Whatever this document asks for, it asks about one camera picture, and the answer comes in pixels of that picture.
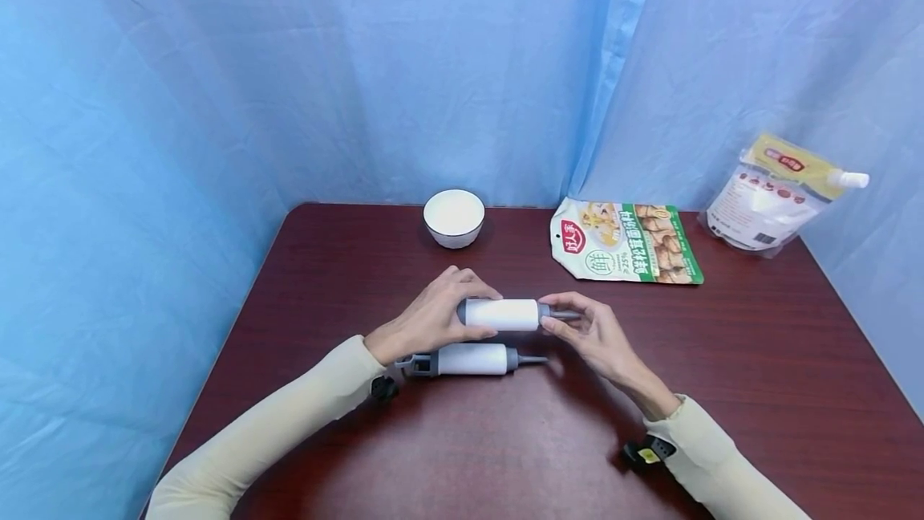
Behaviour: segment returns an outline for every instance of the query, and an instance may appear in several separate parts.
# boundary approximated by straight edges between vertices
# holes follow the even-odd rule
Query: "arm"
[[[355,336],[196,449],[154,489],[147,520],[225,520],[254,480],[306,437],[352,411],[384,372]]]
[[[226,520],[261,473],[368,396],[383,366],[418,351],[493,336],[464,326],[456,306],[467,297],[499,299],[471,270],[451,266],[397,319],[363,339],[338,345],[304,376],[269,395],[160,479],[147,520]]]
[[[808,520],[780,489],[749,463],[735,442],[692,398],[677,396],[634,354],[613,310],[579,294],[543,297],[579,311],[570,325],[543,318],[542,326],[575,347],[603,378],[625,392],[653,436],[677,451],[664,463],[680,485],[717,520]]]

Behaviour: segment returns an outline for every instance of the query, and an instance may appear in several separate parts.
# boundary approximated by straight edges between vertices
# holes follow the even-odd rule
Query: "table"
[[[917,518],[922,424],[801,241],[736,253],[683,215],[698,287],[579,282],[549,254],[546,209],[488,209],[478,241],[438,247],[412,206],[293,210],[170,465],[354,333],[394,318],[440,271],[506,297],[579,290],[609,303],[639,355],[734,437],[815,520]],[[640,416],[563,344],[513,337],[551,368],[416,380],[275,465],[235,518],[710,518],[666,470],[615,454]]]

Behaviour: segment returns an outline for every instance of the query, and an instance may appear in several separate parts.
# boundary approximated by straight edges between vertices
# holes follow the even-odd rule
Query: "black wrist strap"
[[[372,380],[369,394],[379,404],[387,404],[391,402],[391,398],[399,394],[399,385],[390,376],[378,376],[378,378]]]
[[[664,460],[672,457],[676,451],[676,446],[669,441],[649,434],[640,443],[637,441],[627,442],[622,447],[620,455],[628,461],[632,470],[638,472],[663,464]]]

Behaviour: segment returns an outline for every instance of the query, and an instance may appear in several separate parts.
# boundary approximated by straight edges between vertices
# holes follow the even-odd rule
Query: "blue curtain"
[[[700,209],[765,129],[871,173],[806,240],[924,416],[923,29],[924,0],[646,0],[571,192]]]
[[[0,510],[134,518],[286,211],[553,205],[645,0],[0,0]]]

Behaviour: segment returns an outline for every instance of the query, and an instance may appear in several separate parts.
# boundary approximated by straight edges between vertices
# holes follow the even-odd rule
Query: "yellow label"
[[[652,451],[651,448],[640,449],[638,455],[645,461],[645,464],[657,464],[661,461],[661,458],[658,458],[658,454]]]
[[[744,161],[767,169],[780,179],[796,181],[828,199],[837,199],[844,192],[843,188],[828,183],[828,175],[837,167],[767,132],[756,139]]]

